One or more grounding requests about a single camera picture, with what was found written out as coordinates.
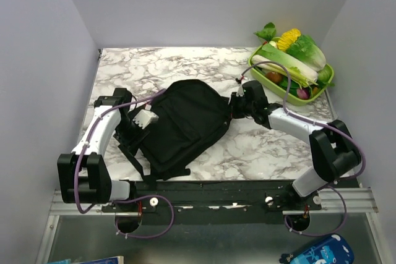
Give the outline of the black student backpack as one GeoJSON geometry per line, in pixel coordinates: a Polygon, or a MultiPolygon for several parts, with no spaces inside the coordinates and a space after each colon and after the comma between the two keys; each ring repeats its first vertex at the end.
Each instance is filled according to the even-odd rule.
{"type": "Polygon", "coordinates": [[[116,129],[114,137],[146,183],[188,176],[188,164],[227,132],[228,102],[201,80],[180,80],[152,101],[157,122],[116,129]]]}

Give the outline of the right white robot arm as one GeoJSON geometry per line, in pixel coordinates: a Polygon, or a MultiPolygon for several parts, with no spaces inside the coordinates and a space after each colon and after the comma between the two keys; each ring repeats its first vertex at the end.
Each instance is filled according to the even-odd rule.
{"type": "Polygon", "coordinates": [[[229,107],[233,119],[251,117],[266,129],[279,130],[310,146],[313,166],[274,200],[281,206],[301,208],[313,192],[338,180],[362,162],[344,122],[317,122],[294,114],[278,103],[269,103],[261,84],[255,80],[240,85],[238,91],[231,94],[229,107]]]}

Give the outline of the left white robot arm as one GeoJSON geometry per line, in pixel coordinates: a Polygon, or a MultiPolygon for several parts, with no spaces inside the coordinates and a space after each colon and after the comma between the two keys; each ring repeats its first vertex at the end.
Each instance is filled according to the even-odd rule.
{"type": "Polygon", "coordinates": [[[136,207],[137,196],[131,192],[131,183],[110,178],[104,155],[116,131],[129,132],[136,127],[127,116],[130,106],[154,98],[137,100],[126,88],[116,88],[111,96],[95,101],[93,119],[84,136],[70,153],[61,154],[57,160],[64,203],[74,203],[81,214],[95,205],[114,201],[123,211],[136,207]]]}

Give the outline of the green vegetable tray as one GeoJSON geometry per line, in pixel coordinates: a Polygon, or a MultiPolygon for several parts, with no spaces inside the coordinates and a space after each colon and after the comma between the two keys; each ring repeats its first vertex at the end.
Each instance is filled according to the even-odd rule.
{"type": "MultiPolygon", "coordinates": [[[[269,43],[277,48],[277,41],[278,39],[275,38],[269,43]]],[[[257,64],[251,64],[251,58],[262,46],[258,47],[248,60],[249,66],[252,67],[250,72],[253,78],[259,81],[264,87],[268,88],[276,95],[284,97],[288,85],[288,78],[286,72],[277,65],[278,63],[275,61],[262,61],[257,64]]],[[[327,87],[332,85],[334,70],[329,64],[326,64],[325,67],[317,73],[318,78],[316,84],[308,85],[307,87],[291,79],[287,102],[295,106],[304,106],[316,100],[327,87]]]]}

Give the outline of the napa cabbage toy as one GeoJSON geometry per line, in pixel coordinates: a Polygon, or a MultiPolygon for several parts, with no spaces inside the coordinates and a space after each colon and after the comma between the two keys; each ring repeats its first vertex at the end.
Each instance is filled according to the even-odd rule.
{"type": "Polygon", "coordinates": [[[304,87],[317,82],[318,73],[316,71],[270,43],[263,45],[251,58],[251,64],[262,61],[275,61],[283,65],[290,73],[291,79],[304,87]]]}

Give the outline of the green leaf sprig toy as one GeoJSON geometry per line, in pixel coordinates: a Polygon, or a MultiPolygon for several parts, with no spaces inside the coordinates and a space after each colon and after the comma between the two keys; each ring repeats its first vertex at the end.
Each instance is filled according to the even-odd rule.
{"type": "Polygon", "coordinates": [[[270,42],[277,34],[277,29],[274,23],[267,23],[262,30],[254,32],[255,36],[267,42],[270,42]]]}

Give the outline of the yellow corn toy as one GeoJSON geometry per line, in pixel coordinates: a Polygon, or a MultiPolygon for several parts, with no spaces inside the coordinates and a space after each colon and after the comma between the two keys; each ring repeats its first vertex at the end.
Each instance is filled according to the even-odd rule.
{"type": "Polygon", "coordinates": [[[297,28],[283,33],[277,41],[278,49],[285,52],[300,36],[301,32],[297,28]]]}

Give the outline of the green lettuce toy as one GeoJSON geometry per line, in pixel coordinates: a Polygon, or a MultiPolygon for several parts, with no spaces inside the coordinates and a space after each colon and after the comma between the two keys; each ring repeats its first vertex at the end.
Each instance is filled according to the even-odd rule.
{"type": "Polygon", "coordinates": [[[306,64],[316,72],[326,65],[326,58],[321,49],[309,35],[301,35],[287,49],[286,53],[306,64]]]}

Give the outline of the blue pencil case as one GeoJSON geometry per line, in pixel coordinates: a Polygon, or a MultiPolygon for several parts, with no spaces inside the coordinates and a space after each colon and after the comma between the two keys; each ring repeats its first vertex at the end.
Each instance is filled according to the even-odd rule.
{"type": "Polygon", "coordinates": [[[339,234],[331,234],[309,242],[290,253],[283,253],[279,263],[353,263],[354,252],[348,242],[339,234]]]}

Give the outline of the black mounting base rail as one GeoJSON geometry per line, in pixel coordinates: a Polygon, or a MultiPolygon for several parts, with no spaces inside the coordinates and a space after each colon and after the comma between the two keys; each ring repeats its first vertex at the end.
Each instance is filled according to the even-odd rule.
{"type": "Polygon", "coordinates": [[[101,212],[114,215],[122,231],[141,225],[172,224],[280,224],[284,212],[295,212],[306,227],[309,214],[320,210],[317,192],[300,198],[292,194],[291,181],[143,181],[130,183],[127,199],[111,198],[110,185],[89,186],[80,182],[81,203],[101,205],[101,212]]]}

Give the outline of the aluminium extrusion rail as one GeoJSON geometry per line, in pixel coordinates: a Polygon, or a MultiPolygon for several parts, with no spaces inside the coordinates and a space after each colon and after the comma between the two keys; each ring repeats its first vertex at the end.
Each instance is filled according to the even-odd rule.
{"type": "MultiPolygon", "coordinates": [[[[336,189],[339,196],[334,190],[322,189],[315,194],[312,202],[308,203],[307,213],[313,214],[342,214],[344,213],[344,204],[348,214],[351,213],[377,213],[378,207],[374,199],[374,195],[370,188],[340,188],[336,189]]],[[[253,205],[242,204],[233,202],[229,205],[211,205],[211,206],[192,206],[192,205],[178,205],[176,202],[172,202],[175,213],[181,213],[182,211],[189,210],[251,210],[253,205]]],[[[283,210],[283,215],[303,215],[305,212],[305,206],[302,206],[301,210],[283,210]]],[[[53,216],[66,216],[66,215],[81,215],[77,207],[72,204],[66,204],[62,201],[60,191],[55,191],[53,200],[51,202],[49,215],[53,216]]],[[[86,215],[117,215],[117,216],[133,216],[137,215],[137,211],[125,211],[121,210],[120,207],[110,205],[97,205],[94,206],[86,215]]]]}

